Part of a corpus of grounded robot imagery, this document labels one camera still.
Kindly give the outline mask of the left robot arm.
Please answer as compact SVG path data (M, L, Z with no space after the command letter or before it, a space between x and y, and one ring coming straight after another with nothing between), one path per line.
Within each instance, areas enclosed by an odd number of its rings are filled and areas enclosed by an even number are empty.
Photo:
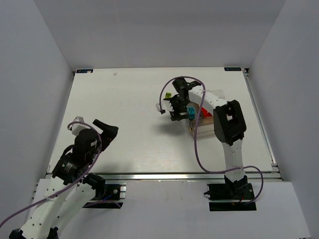
M33 203L33 214L19 229L12 230L11 239L57 239L84 206L116 203L117 189L106 184L103 177L91 173L99 155L118 134L118 127L98 119L92 125L76 117L67 126L75 136L56 163L43 199Z

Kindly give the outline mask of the red arched lego brick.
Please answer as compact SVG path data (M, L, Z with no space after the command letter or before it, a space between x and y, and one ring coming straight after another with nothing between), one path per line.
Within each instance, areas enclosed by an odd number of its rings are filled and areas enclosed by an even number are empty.
M201 117L202 118L212 117L212 114L209 111L207 111L206 109L202 108L201 109Z

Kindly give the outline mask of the long teal lego brick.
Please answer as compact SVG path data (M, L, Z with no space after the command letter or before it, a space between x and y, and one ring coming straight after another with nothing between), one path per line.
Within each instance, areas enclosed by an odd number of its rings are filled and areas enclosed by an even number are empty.
M188 114L189 120L196 119L196 111L194 107L187 108L187 114Z

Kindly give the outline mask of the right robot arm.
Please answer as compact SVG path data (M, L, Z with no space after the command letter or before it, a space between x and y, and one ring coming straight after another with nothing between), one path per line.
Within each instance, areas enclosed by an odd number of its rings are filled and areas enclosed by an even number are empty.
M212 114L214 133L224 150L224 193L228 198L235 198L248 184L242 160L242 142L247 127L239 102L216 96L197 80L187 82L185 77L176 77L172 85L177 94L164 99L161 104L169 111L172 121L188 118L187 105L190 103L198 104Z

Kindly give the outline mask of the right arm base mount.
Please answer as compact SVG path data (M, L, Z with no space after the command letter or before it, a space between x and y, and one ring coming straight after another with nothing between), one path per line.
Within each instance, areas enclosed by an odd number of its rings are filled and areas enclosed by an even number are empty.
M209 201L211 212L257 211L256 203L249 203L255 198L251 183L233 196L226 190L226 184L208 184L207 189L203 194Z

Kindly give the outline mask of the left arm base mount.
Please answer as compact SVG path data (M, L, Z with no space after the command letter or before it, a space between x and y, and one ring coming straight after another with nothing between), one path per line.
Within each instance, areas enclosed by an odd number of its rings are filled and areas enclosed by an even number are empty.
M120 209L125 199L126 183L115 183L100 175L90 173L81 180L80 186L88 186L94 192L94 197L83 208Z

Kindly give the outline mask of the lime sloped lego brick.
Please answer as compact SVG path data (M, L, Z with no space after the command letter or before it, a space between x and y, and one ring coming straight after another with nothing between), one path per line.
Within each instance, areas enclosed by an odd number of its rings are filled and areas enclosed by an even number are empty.
M171 98L171 93L170 92L166 92L165 93L165 99L169 99Z

